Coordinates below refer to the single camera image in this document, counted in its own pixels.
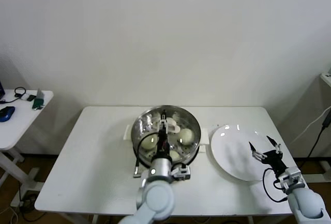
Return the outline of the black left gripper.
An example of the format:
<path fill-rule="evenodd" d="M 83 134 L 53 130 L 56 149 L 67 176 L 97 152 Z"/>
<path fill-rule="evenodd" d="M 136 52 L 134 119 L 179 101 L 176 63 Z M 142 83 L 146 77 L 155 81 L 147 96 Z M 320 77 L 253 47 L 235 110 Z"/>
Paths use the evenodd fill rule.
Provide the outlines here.
<path fill-rule="evenodd" d="M 169 157 L 170 145 L 168 143 L 168 134 L 166 131 L 169 129 L 169 124 L 167 121 L 167 112 L 165 109 L 162 110 L 162 120 L 157 122 L 158 131 L 158 142 L 157 151 L 155 157 Z"/>

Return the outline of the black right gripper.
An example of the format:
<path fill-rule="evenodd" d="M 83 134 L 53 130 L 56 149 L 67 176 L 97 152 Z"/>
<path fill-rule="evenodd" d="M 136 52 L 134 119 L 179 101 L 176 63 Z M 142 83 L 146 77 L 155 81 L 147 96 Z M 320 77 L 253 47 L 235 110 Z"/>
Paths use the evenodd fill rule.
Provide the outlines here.
<path fill-rule="evenodd" d="M 273 150 L 260 153 L 258 152 L 253 144 L 249 142 L 250 149 L 252 151 L 252 156 L 255 159 L 261 159 L 261 162 L 266 165 L 270 165 L 271 169 L 273 170 L 275 175 L 281 175 L 285 172 L 285 170 L 288 168 L 284 162 L 282 161 L 283 153 L 280 149 L 280 144 L 277 143 L 273 138 L 270 136 L 266 136 L 271 145 L 274 147 Z"/>

